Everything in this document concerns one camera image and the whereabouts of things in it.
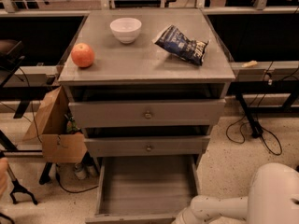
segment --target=drawer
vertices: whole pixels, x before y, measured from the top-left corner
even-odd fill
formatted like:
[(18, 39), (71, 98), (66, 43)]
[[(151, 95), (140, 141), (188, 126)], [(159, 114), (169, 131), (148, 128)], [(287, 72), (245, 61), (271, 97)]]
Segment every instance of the drawer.
[(103, 158), (96, 213), (86, 223), (170, 224), (198, 194), (192, 156)]
[(220, 100), (110, 101), (70, 103), (80, 128), (214, 125), (224, 109)]
[(85, 139), (93, 157), (197, 154), (206, 151), (209, 136), (118, 137)]

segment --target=cardboard box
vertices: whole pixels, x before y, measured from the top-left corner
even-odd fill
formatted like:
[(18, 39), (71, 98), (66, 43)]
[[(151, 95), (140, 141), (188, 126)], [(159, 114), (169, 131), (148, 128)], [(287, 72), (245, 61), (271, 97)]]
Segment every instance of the cardboard box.
[(36, 125), (30, 125), (23, 141), (39, 138), (42, 140), (43, 156), (48, 162), (81, 162), (87, 148), (83, 134), (64, 134), (69, 112), (68, 99), (63, 87), (45, 95), (36, 112)]

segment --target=countertop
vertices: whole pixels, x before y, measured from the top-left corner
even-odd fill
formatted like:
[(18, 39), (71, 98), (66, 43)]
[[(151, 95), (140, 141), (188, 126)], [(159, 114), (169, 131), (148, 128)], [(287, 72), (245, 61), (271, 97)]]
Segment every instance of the countertop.
[[(137, 40), (128, 45), (110, 31), (112, 21), (133, 17), (142, 21)], [(163, 28), (175, 25), (189, 39), (208, 41), (204, 63), (195, 66), (153, 44)], [(206, 18), (196, 8), (132, 8), (91, 11), (76, 43), (89, 44), (95, 60), (88, 68), (79, 68), (68, 57), (59, 82), (63, 85), (231, 82), (235, 75)]]

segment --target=orange object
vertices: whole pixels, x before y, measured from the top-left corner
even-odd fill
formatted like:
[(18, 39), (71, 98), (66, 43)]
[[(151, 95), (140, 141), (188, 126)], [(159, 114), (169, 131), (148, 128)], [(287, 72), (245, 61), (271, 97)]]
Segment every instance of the orange object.
[(94, 52), (88, 44), (78, 43), (72, 48), (71, 58), (78, 67), (89, 67), (93, 64)]

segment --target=bowl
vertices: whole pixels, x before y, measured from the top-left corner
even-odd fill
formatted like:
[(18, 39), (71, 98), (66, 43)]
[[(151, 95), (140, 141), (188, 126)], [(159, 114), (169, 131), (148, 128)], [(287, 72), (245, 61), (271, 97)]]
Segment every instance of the bowl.
[(134, 42), (141, 31), (142, 23), (134, 18), (116, 19), (110, 24), (112, 34), (122, 43)]

